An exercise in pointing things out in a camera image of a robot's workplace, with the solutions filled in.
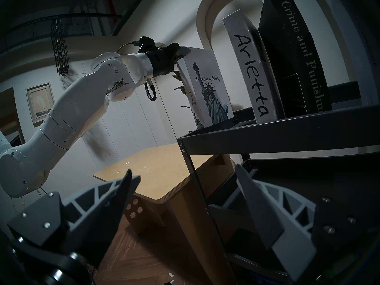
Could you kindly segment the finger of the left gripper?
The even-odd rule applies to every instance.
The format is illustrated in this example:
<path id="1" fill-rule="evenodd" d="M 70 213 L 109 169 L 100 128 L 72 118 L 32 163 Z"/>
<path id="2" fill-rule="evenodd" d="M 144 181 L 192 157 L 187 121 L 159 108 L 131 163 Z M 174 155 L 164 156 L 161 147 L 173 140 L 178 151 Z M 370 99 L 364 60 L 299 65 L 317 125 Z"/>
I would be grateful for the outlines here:
<path id="1" fill-rule="evenodd" d="M 191 52 L 191 49 L 188 47 L 181 46 L 174 55 L 174 62 L 184 58 L 187 54 Z"/>

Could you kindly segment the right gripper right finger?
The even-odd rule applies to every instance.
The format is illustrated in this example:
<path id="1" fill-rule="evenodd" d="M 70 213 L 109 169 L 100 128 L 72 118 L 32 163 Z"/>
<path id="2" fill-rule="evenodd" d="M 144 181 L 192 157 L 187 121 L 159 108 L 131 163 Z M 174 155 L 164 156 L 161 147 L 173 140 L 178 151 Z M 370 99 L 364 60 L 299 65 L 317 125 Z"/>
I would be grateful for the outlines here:
<path id="1" fill-rule="evenodd" d="M 312 201 L 292 189 L 252 179 L 254 173 L 240 164 L 235 173 L 257 234 L 293 282 L 309 282 L 369 233 L 370 214 L 359 213 L 359 198 L 353 206 L 332 194 Z"/>

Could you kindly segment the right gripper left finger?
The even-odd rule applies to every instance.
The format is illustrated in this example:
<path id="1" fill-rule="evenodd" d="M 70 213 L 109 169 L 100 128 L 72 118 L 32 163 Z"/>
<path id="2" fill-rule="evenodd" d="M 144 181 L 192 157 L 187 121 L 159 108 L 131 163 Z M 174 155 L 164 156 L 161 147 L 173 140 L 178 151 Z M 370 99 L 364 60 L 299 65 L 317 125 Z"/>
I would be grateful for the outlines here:
<path id="1" fill-rule="evenodd" d="M 12 248 L 50 255 L 77 253 L 98 268 L 130 203 L 140 175 L 129 169 L 122 179 L 83 189 L 62 200 L 50 192 L 8 222 Z"/>

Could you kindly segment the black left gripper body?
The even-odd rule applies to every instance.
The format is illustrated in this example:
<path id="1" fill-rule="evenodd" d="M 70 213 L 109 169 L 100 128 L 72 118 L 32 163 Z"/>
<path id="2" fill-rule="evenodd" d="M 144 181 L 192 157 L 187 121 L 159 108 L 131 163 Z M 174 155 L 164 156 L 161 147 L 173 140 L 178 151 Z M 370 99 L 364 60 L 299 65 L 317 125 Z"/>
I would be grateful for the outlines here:
<path id="1" fill-rule="evenodd" d="M 178 50 L 179 44 L 172 43 L 167 47 L 154 47 L 145 52 L 153 68 L 153 77 L 167 75 L 174 71 L 174 62 Z"/>

